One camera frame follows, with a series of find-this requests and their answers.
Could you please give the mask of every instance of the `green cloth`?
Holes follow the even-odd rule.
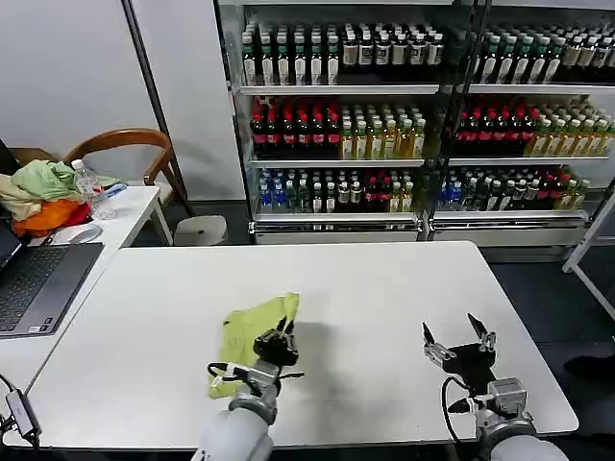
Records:
[[[287,293],[277,296],[266,303],[248,310],[234,310],[225,319],[222,326],[221,362],[233,362],[248,367],[257,362],[257,355],[252,350],[254,340],[270,328],[275,328],[280,320],[294,320],[299,308],[299,295]],[[234,395],[241,382],[221,382],[216,387],[209,387],[209,397],[220,399]]]
[[[75,171],[61,161],[32,160],[12,175],[11,182],[48,202],[61,199],[79,201],[82,197],[75,187],[74,177]],[[103,187],[107,187],[117,184],[120,180],[99,176],[98,182]]]

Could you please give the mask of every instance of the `table leg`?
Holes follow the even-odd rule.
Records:
[[[152,224],[162,243],[172,247],[173,234],[171,233],[171,229],[169,229],[169,225],[166,223],[162,208],[160,207],[160,202],[156,202],[154,210],[152,211]]]

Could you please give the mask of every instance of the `computer mouse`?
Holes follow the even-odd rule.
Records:
[[[89,223],[79,226],[75,231],[76,232],[68,240],[68,243],[77,244],[90,242],[100,235],[103,230],[100,226]]]

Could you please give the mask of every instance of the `white stool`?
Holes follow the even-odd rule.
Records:
[[[176,247],[211,247],[229,243],[224,216],[196,216],[180,221],[175,229]]]

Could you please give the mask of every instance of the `white table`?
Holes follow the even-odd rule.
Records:
[[[283,384],[276,446],[449,440],[446,374],[423,354],[421,322],[445,345],[476,342],[468,311],[498,333],[495,374],[521,379],[538,431],[578,427],[470,242],[151,248],[118,252],[37,377],[29,398],[41,445],[195,448],[228,404],[208,398],[206,371],[223,319],[285,291],[302,295],[295,332],[306,376]],[[474,436],[472,416],[453,423]],[[15,434],[5,441],[21,444]]]
[[[115,253],[133,243],[143,224],[153,214],[155,208],[160,207],[159,194],[160,190],[156,186],[128,187],[101,203],[101,207],[113,206],[116,210],[115,217],[107,221],[95,221],[103,232],[92,241],[102,242],[103,251],[92,266],[56,332],[48,336],[0,340],[0,370],[15,386],[24,392],[29,389],[38,371]],[[60,239],[53,241],[54,245],[65,243],[67,242]]]

